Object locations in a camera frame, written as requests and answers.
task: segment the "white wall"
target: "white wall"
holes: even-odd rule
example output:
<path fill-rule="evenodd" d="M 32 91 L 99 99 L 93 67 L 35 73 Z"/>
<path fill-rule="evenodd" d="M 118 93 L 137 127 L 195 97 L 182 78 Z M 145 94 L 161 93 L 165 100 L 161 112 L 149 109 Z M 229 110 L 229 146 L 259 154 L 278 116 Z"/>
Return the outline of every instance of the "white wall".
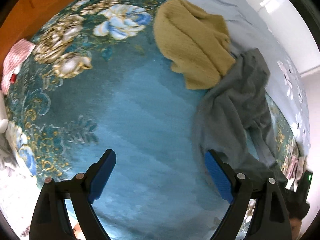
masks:
<path fill-rule="evenodd" d="M 301 233 L 304 233 L 320 208 L 320 71 L 302 78 L 309 106 L 311 148 L 308 156 L 308 168 L 313 171 L 307 202 L 310 203 L 308 215 L 302 221 Z"/>
<path fill-rule="evenodd" d="M 247 0 L 267 24 L 299 73 L 320 65 L 318 46 L 301 15 L 289 0 Z"/>

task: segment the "metal rivet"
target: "metal rivet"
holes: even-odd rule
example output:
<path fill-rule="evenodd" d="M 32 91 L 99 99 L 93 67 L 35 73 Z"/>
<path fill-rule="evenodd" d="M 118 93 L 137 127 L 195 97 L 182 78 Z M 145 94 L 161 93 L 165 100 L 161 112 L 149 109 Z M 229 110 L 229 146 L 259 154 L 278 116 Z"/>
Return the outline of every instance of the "metal rivet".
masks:
<path fill-rule="evenodd" d="M 237 177 L 238 177 L 239 179 L 245 179 L 245 175 L 244 175 L 243 173 L 238 173 L 238 174 L 237 174 Z"/>
<path fill-rule="evenodd" d="M 51 177 L 46 177 L 45 180 L 44 180 L 44 182 L 45 182 L 46 184 L 50 183 L 51 181 L 52 181 L 52 178 L 51 178 Z"/>
<path fill-rule="evenodd" d="M 84 174 L 83 173 L 78 173 L 76 175 L 76 179 L 83 179 L 84 178 Z"/>
<path fill-rule="evenodd" d="M 268 181 L 271 183 L 271 184 L 275 184 L 276 183 L 276 180 L 274 178 L 269 178 Z"/>

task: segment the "blue gripper pad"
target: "blue gripper pad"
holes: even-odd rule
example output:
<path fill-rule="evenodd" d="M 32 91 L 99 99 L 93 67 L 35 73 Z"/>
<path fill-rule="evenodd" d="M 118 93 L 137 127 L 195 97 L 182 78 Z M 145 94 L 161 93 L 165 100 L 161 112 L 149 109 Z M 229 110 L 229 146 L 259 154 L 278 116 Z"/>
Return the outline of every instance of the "blue gripper pad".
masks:
<path fill-rule="evenodd" d="M 90 193 L 88 202 L 92 204 L 95 200 L 101 197 L 102 191 L 107 184 L 107 181 L 116 165 L 116 153 L 111 151 L 105 162 L 94 176 L 90 184 Z"/>
<path fill-rule="evenodd" d="M 231 204 L 233 201 L 231 183 L 210 152 L 204 155 L 204 163 L 221 197 Z"/>

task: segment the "pink striped fabric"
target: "pink striped fabric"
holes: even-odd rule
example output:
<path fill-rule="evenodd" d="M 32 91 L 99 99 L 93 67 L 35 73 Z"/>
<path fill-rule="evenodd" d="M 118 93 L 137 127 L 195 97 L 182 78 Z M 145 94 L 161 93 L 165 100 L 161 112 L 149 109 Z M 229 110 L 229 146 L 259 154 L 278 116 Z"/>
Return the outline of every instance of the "pink striped fabric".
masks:
<path fill-rule="evenodd" d="M 289 167 L 285 175 L 287 179 L 294 178 L 297 166 L 298 166 L 298 158 L 296 157 L 296 155 L 292 155 Z"/>
<path fill-rule="evenodd" d="M 3 62 L 3 73 L 1 81 L 1 90 L 6 95 L 10 87 L 10 78 L 15 68 L 23 63 L 33 51 L 35 44 L 21 39 L 12 46 L 8 55 L 5 57 Z"/>

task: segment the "yellow towel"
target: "yellow towel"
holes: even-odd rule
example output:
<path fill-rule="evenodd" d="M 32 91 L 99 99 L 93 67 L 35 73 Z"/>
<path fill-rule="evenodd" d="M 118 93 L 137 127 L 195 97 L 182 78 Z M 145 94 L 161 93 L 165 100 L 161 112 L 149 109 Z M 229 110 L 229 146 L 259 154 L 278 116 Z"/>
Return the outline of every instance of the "yellow towel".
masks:
<path fill-rule="evenodd" d="M 154 22 L 156 43 L 182 73 L 188 89 L 209 89 L 235 63 L 229 33 L 221 15 L 211 15 L 186 0 L 162 4 Z"/>

